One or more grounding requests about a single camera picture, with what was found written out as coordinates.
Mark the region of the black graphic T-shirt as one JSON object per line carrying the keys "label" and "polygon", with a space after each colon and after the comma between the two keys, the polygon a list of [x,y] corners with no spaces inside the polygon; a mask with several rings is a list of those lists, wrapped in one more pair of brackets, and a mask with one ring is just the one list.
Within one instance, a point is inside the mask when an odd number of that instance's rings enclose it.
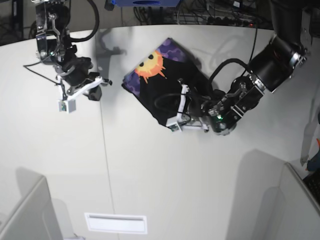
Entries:
{"label": "black graphic T-shirt", "polygon": [[182,86],[190,94],[209,96],[208,79],[195,58],[172,38],[167,38],[128,73],[122,87],[133,94],[161,126],[177,115]]}

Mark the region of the blue box with oval hole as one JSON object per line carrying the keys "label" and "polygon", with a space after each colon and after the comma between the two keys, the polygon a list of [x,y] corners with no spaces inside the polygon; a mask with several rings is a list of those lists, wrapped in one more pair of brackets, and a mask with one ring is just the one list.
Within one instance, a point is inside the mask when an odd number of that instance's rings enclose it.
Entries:
{"label": "blue box with oval hole", "polygon": [[118,7],[176,7],[180,0],[110,0]]}

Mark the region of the grey left desk partition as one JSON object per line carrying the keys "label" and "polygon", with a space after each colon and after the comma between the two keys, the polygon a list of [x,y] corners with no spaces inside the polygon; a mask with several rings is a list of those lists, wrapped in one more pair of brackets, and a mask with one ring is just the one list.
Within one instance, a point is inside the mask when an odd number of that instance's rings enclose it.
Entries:
{"label": "grey left desk partition", "polygon": [[1,224],[2,240],[62,240],[47,180],[44,176],[15,205]]}

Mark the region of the grey desk partition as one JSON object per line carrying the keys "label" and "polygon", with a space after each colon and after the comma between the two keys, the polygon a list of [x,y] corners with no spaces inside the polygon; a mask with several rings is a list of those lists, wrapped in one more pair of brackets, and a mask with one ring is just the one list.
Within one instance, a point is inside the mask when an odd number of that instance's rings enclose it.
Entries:
{"label": "grey desk partition", "polygon": [[62,240],[47,180],[44,176],[15,205],[1,224],[2,240]]}
{"label": "grey desk partition", "polygon": [[284,196],[284,210],[277,238],[318,240],[320,206],[289,163],[283,168],[279,188]]}

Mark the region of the teal and orange object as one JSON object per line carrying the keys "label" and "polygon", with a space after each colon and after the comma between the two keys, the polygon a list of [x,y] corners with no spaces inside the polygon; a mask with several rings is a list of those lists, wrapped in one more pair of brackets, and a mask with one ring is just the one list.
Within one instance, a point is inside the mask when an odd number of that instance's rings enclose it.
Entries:
{"label": "teal and orange object", "polygon": [[314,172],[320,169],[320,150],[307,162],[306,170]]}

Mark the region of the black keyboard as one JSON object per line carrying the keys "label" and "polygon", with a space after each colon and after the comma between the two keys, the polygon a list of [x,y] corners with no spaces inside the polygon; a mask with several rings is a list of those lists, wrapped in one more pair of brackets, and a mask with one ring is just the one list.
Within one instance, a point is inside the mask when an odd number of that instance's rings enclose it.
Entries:
{"label": "black keyboard", "polygon": [[320,203],[320,173],[313,172],[312,174],[306,176],[303,182],[307,186],[308,190],[311,192],[315,200]]}

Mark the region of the grey right desk partition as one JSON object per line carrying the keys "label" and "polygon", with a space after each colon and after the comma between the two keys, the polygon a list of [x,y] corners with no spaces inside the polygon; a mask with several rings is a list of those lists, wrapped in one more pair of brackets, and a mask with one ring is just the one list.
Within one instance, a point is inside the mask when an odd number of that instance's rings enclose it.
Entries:
{"label": "grey right desk partition", "polygon": [[279,188],[284,196],[284,210],[277,238],[318,240],[320,206],[289,163],[283,168]]}

